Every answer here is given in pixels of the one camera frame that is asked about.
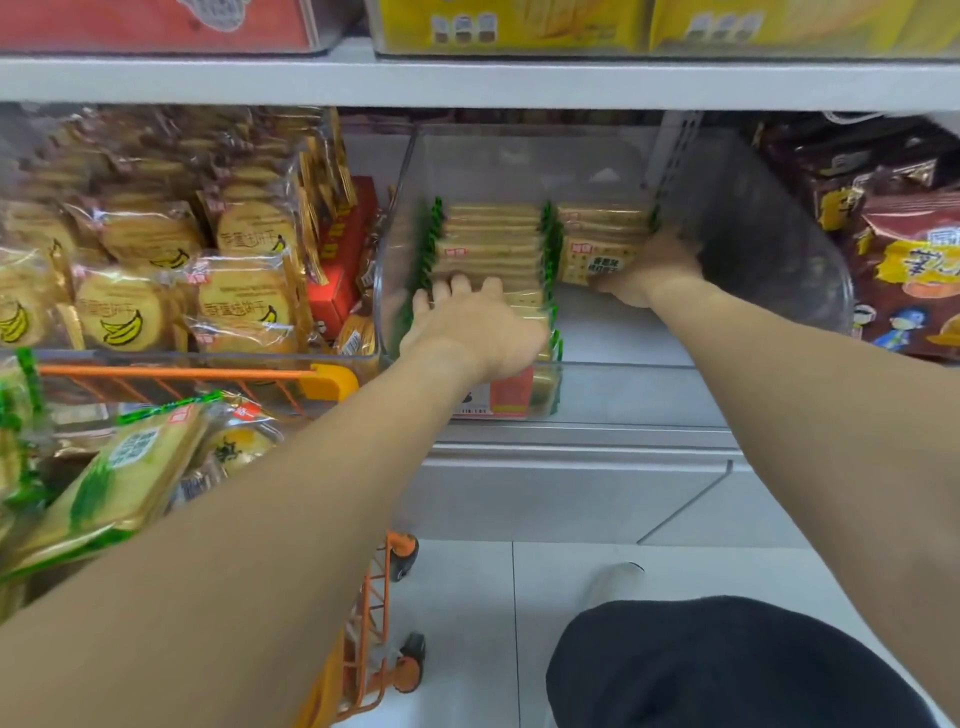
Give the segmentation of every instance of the person's right arm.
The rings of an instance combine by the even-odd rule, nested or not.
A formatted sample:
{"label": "person's right arm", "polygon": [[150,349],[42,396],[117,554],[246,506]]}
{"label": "person's right arm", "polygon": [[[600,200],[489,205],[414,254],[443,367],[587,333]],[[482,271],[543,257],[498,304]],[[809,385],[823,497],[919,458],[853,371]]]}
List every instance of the person's right arm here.
{"label": "person's right arm", "polygon": [[960,722],[960,373],[724,293],[669,232],[593,285],[680,339],[757,475]]}

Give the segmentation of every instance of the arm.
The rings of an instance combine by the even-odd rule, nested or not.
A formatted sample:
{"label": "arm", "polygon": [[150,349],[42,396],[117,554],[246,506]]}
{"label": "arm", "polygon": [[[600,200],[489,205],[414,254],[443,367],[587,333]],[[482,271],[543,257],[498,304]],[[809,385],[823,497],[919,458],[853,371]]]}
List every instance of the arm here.
{"label": "arm", "polygon": [[290,728],[454,407],[546,341],[499,280],[451,286],[395,366],[0,629],[3,724]]}
{"label": "arm", "polygon": [[960,378],[705,282],[672,233],[595,286],[683,342],[751,465],[864,619],[960,719]]}

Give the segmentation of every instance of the red package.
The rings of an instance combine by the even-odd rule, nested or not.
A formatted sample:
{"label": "red package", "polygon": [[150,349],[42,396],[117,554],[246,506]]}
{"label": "red package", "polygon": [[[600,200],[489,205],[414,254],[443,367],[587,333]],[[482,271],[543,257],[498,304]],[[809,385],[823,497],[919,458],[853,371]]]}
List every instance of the red package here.
{"label": "red package", "polygon": [[960,193],[874,197],[851,255],[854,336],[960,359]]}
{"label": "red package", "polygon": [[0,3],[0,50],[307,53],[332,45],[356,10],[355,0],[15,0]]}
{"label": "red package", "polygon": [[307,284],[313,320],[326,339],[335,339],[344,321],[360,300],[356,277],[367,230],[376,214],[376,188],[372,177],[354,177],[357,205],[337,215],[321,233],[320,265],[326,283]]}

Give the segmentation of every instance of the floor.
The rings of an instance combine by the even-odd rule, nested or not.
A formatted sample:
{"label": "floor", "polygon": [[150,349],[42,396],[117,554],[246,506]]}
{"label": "floor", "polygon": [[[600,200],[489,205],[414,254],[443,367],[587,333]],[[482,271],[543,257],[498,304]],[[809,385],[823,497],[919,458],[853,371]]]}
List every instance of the floor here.
{"label": "floor", "polygon": [[542,728],[554,644],[592,576],[622,561],[646,569],[649,598],[751,596],[829,622],[893,663],[810,549],[430,541],[394,586],[391,610],[398,643],[426,635],[423,683],[346,725]]}

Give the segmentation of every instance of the shopping cart wheel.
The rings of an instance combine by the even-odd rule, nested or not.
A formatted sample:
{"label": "shopping cart wheel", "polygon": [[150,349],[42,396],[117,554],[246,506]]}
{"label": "shopping cart wheel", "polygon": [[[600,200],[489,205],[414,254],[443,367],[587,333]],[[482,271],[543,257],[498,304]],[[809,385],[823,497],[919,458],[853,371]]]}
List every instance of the shopping cart wheel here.
{"label": "shopping cart wheel", "polygon": [[410,569],[417,562],[417,556],[420,554],[420,541],[416,536],[407,536],[407,539],[413,540],[413,550],[406,556],[397,556],[396,550],[390,552],[390,580],[397,582],[410,573]]}
{"label": "shopping cart wheel", "polygon": [[397,679],[394,687],[397,692],[413,692],[420,687],[425,661],[426,638],[420,632],[411,632],[400,648],[400,658],[396,661]]}

